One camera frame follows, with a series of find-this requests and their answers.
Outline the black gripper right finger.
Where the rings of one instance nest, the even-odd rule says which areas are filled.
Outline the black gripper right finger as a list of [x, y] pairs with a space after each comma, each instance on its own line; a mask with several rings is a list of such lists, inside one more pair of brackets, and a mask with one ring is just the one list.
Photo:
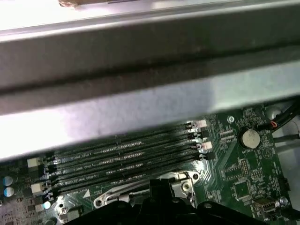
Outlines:
[[265, 222], [215, 202], [202, 202], [196, 208], [174, 196], [168, 179], [162, 179], [161, 212], [166, 225], [264, 225]]

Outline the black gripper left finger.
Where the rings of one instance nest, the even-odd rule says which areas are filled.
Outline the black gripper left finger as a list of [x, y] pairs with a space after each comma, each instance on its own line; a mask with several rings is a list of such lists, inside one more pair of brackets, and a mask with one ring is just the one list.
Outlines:
[[142, 204], [131, 206], [115, 201], [77, 219], [78, 225], [160, 225], [162, 224], [162, 180], [150, 180], [150, 194]]

